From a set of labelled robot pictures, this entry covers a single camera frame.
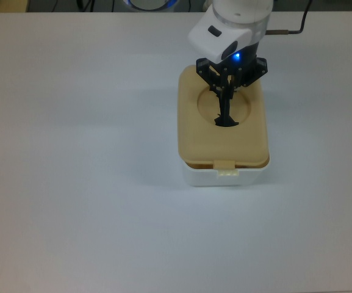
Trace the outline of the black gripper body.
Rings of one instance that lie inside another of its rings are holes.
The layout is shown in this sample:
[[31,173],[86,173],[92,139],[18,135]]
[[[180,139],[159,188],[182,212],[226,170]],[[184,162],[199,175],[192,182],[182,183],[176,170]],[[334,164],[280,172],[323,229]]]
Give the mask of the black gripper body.
[[259,42],[244,47],[225,57],[219,63],[207,58],[196,60],[196,72],[209,85],[209,73],[228,72],[231,77],[235,72],[243,73],[243,85],[247,87],[267,73],[267,60],[257,56]]

